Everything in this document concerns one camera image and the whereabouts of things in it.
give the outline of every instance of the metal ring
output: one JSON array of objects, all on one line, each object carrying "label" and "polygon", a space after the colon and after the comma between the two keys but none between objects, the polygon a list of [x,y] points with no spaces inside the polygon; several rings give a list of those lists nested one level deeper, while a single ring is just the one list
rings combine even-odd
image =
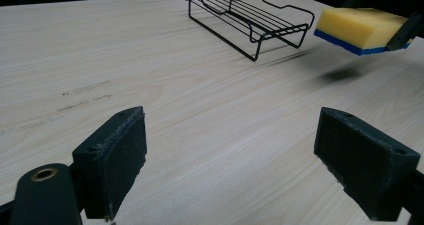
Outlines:
[{"label": "metal ring", "polygon": [[42,182],[52,178],[54,175],[56,175],[56,173],[56,168],[44,168],[32,175],[31,180],[34,182]]}]

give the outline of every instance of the scratch mark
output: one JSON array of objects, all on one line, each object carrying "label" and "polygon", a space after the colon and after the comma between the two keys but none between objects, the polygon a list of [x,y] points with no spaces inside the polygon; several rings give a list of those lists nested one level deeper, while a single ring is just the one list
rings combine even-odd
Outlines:
[{"label": "scratch mark", "polygon": [[110,84],[110,83],[112,83],[112,81],[107,80],[107,81],[104,81],[104,82],[95,83],[95,84],[88,85],[88,86],[85,86],[85,87],[76,88],[74,90],[66,91],[66,92],[62,93],[62,96],[67,96],[67,95],[70,95],[70,94],[73,94],[73,93],[78,94],[78,93],[82,93],[82,92],[87,92],[87,91],[93,90],[95,88],[98,88],[98,87],[101,87],[101,86],[104,86],[104,85],[107,85],[107,84]]},{"label": "scratch mark", "polygon": [[48,119],[44,119],[44,120],[41,120],[41,121],[38,121],[38,122],[34,122],[34,123],[27,124],[27,125],[23,125],[23,126],[20,126],[20,127],[16,127],[16,128],[11,128],[11,129],[8,129],[8,130],[0,131],[0,135],[4,135],[4,134],[8,134],[8,133],[15,133],[15,132],[19,132],[19,131],[30,129],[30,128],[36,128],[36,127],[39,127],[39,126],[46,125],[48,123],[54,122],[54,121],[59,120],[59,119],[64,118],[64,117],[65,116],[48,118]]},{"label": "scratch mark", "polygon": [[88,101],[88,100],[84,100],[84,101],[81,101],[81,102],[79,102],[79,103],[77,103],[77,104],[74,104],[74,105],[67,105],[66,107],[59,108],[59,109],[57,109],[57,111],[58,111],[58,112],[62,112],[62,111],[69,110],[69,109],[72,109],[72,108],[74,108],[74,107],[77,107],[77,106],[79,106],[79,105],[88,104],[88,103],[90,103],[90,101]]},{"label": "scratch mark", "polygon": [[95,97],[95,98],[93,98],[93,101],[97,101],[97,100],[100,100],[100,99],[103,99],[103,98],[110,98],[110,97],[112,97],[112,95],[104,95],[104,96],[101,96],[101,97]]}]

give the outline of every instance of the light wood surface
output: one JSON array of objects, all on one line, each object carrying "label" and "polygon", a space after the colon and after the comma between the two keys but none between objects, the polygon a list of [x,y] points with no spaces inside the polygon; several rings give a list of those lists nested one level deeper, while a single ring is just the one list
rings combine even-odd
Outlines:
[{"label": "light wood surface", "polygon": [[[317,18],[324,7],[271,1]],[[24,173],[70,165],[110,116],[141,105],[147,162],[118,225],[374,224],[313,154],[319,112],[350,112],[424,153],[424,40],[357,57],[312,32],[251,62],[184,0],[0,8],[0,203]]]}]

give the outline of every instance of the sponge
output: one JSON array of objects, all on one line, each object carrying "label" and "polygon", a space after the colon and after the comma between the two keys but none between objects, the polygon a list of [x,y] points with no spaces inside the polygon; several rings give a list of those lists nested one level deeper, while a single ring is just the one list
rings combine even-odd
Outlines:
[{"label": "sponge", "polygon": [[359,56],[381,53],[407,20],[374,8],[325,8],[314,35]]}]

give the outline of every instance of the wire rack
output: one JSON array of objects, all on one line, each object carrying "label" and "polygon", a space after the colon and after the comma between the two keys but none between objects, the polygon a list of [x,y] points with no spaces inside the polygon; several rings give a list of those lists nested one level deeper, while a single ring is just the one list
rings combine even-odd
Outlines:
[{"label": "wire rack", "polygon": [[[291,9],[298,13],[306,14],[308,22],[300,24],[289,22],[280,18],[281,15],[274,15],[269,11],[253,6],[243,0],[186,1],[188,1],[188,14],[192,20],[200,24],[206,30],[215,34],[217,37],[252,61],[256,61],[258,59],[262,42],[273,38],[279,39],[292,47],[299,48],[303,43],[306,32],[311,28],[315,19],[314,14],[308,10],[292,5],[277,6],[266,0],[260,1],[268,4],[274,9],[279,9],[279,11]],[[201,11],[212,14],[213,17],[220,19],[220,21],[224,22],[226,25],[241,32],[241,34],[243,34],[242,36],[247,36],[248,41],[251,44],[256,44],[254,54],[249,54],[245,51],[245,49],[242,49],[235,43],[231,42],[223,34],[216,31],[219,29],[213,29],[212,26],[208,26],[206,23],[201,22],[200,19],[195,18],[193,14],[199,14],[199,10],[195,10],[195,8],[201,8]],[[292,34],[300,34],[300,36],[296,36],[295,41],[293,41],[293,39],[289,40],[287,36]]]}]

